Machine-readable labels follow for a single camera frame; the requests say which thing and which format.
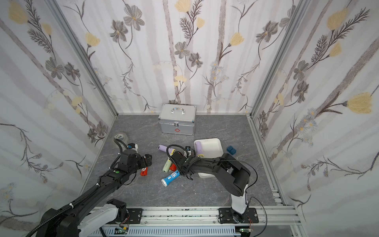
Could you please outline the purple flashlight yellow rim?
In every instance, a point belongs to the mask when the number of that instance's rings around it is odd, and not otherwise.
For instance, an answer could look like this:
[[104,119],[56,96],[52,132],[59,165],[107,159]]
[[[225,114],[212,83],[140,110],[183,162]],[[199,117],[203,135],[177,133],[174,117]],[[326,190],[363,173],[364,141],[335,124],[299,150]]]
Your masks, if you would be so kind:
[[170,155],[173,154],[176,151],[174,148],[172,148],[172,147],[167,148],[167,146],[165,146],[165,145],[158,145],[158,149],[160,151],[162,151],[162,152],[167,152],[168,151],[168,153]]

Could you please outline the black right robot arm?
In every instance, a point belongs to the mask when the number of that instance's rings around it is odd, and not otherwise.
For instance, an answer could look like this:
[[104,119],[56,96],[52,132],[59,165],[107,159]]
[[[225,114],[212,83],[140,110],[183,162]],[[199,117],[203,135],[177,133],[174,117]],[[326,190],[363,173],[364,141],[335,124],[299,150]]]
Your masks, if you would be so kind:
[[215,176],[232,197],[231,209],[239,215],[243,215],[247,211],[247,189],[251,172],[242,162],[227,153],[208,159],[194,156],[185,157],[180,152],[174,152],[169,158],[176,165],[179,173],[188,179],[191,179],[191,176],[196,173]]

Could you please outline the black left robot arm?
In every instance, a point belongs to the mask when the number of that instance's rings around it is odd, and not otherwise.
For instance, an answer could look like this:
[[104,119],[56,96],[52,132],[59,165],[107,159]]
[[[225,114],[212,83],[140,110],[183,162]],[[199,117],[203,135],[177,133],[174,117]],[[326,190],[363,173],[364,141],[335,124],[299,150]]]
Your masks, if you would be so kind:
[[75,200],[60,209],[50,209],[28,237],[78,237],[81,221],[104,200],[127,182],[132,174],[152,165],[152,155],[141,156],[135,150],[121,151],[108,171],[99,176],[97,183]]

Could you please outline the white plastic tray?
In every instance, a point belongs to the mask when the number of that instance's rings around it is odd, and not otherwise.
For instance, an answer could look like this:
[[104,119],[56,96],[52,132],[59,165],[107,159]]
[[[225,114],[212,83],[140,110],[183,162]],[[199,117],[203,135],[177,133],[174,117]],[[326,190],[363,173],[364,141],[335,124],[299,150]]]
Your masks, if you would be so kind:
[[196,152],[195,142],[200,141],[202,144],[204,159],[214,159],[223,155],[221,141],[218,138],[198,139],[194,141],[194,150]]

